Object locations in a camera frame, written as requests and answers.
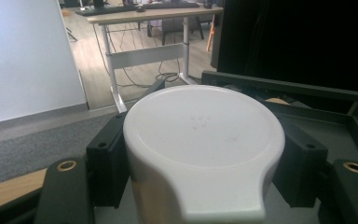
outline black panel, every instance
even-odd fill
[[[272,182],[291,207],[313,207],[318,196],[318,174],[328,150],[290,120],[280,122],[285,146]]]
[[[358,1],[230,0],[224,11],[218,72],[358,91]]]
[[[329,180],[345,223],[358,223],[358,162],[335,161]]]
[[[118,208],[130,168],[123,135],[127,112],[112,117],[87,146],[92,199],[98,206]]]

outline wooden surface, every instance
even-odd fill
[[[87,21],[91,24],[120,24],[134,21],[152,21],[178,17],[220,14],[222,12],[222,7],[213,7],[210,9],[204,7],[147,9],[145,12],[128,11],[92,16],[87,17]]]
[[[279,99],[279,98],[269,98],[266,101],[276,103],[276,104],[289,105],[286,101]]]
[[[46,169],[0,183],[0,205],[41,188],[45,174]]]

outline wooden floor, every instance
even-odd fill
[[[104,57],[104,44],[101,27],[89,24],[85,17],[75,14],[78,8],[69,8],[69,16],[65,16],[64,23],[77,39],[70,38],[71,47],[76,60],[77,68],[81,76],[83,88],[89,104],[89,109],[99,109],[114,105],[110,91],[110,76],[106,71],[107,64]],[[109,30],[111,42],[117,52],[133,49],[144,49],[161,46],[161,33],[155,27],[153,37],[147,37],[146,22],[141,23],[141,30],[138,23],[125,23],[110,25]],[[189,74],[192,77],[200,77],[203,70],[215,71],[210,66],[212,52],[206,50],[210,26],[202,24],[204,39],[201,39],[200,32],[195,31],[189,35],[190,39],[190,66]],[[166,45],[182,43],[183,33],[168,34]],[[153,84],[159,74],[177,74],[182,72],[183,60],[171,60],[161,63],[150,63],[126,69],[116,70],[116,78],[119,92],[124,102],[136,100],[146,90],[145,87]],[[185,85],[177,78],[174,82],[166,81],[166,86]]]

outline white desk frame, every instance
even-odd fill
[[[105,14],[100,16],[87,17],[87,21],[91,24],[99,24],[102,26],[103,42],[106,50],[106,60],[108,63],[108,71],[111,79],[111,91],[116,103],[118,112],[127,111],[123,100],[121,99],[118,91],[115,69],[135,66],[146,63],[156,63],[161,61],[167,61],[172,59],[183,58],[183,73],[179,74],[179,77],[187,84],[197,84],[188,75],[188,62],[190,43],[188,41],[188,17],[200,16],[208,14],[221,14],[223,12],[222,7],[213,7],[210,9],[200,7],[192,8],[170,8],[170,9],[147,9],[146,12],[122,12]],[[174,44],[161,47],[155,47],[150,49],[137,49],[125,52],[112,53],[108,38],[108,25],[120,24],[127,22],[137,21],[152,21],[171,18],[184,18],[184,41],[183,44]]]

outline white wall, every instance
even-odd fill
[[[0,121],[86,102],[57,0],[0,0]]]

